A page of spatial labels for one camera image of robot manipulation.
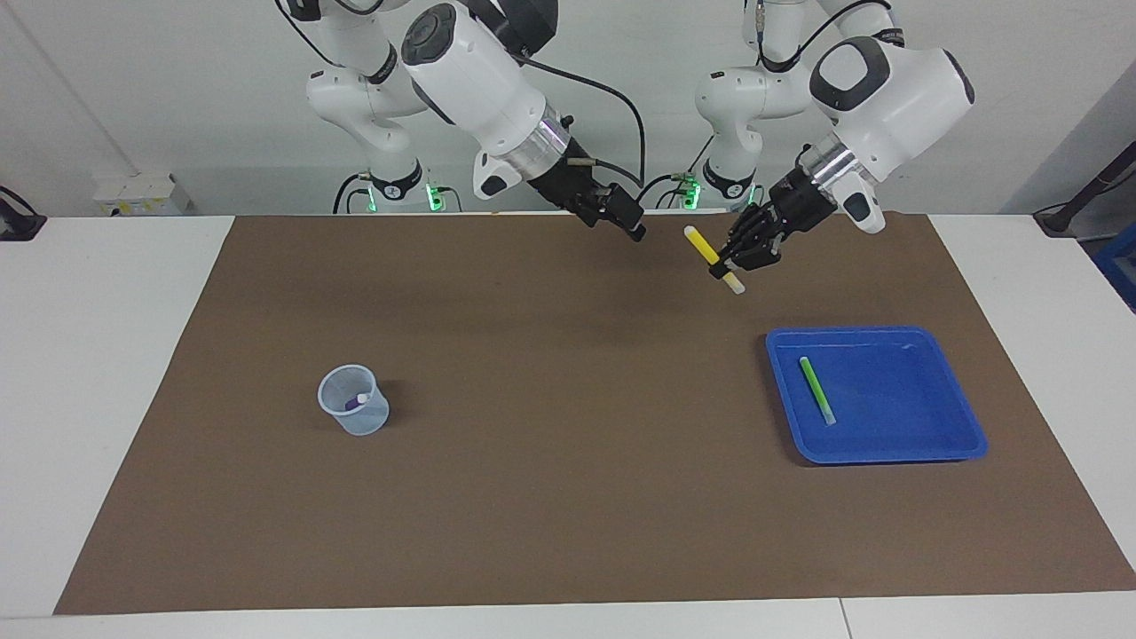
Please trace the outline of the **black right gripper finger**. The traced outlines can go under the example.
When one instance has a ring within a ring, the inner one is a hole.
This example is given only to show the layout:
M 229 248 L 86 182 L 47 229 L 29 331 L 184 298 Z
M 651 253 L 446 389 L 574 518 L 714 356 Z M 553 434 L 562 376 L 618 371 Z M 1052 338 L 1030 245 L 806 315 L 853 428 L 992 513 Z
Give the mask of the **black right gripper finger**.
M 634 200 L 604 200 L 604 202 L 583 202 L 573 206 L 573 215 L 588 226 L 607 222 L 620 229 L 633 242 L 640 242 L 648 234 L 643 224 L 644 210 Z
M 603 190 L 603 218 L 613 223 L 640 223 L 643 208 L 624 186 Z

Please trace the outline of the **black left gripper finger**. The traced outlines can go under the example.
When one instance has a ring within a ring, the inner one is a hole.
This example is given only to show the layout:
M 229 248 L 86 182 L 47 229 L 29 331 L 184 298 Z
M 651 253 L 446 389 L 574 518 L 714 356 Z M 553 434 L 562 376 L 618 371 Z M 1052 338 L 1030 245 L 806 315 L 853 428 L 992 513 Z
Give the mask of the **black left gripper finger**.
M 782 218 L 775 205 L 749 205 L 728 231 L 728 258 L 759 249 L 782 233 Z
M 710 274 L 716 280 L 722 280 L 728 272 L 750 272 L 775 265 L 782 259 L 780 243 L 779 240 L 765 240 L 722 246 L 719 259 L 710 265 Z

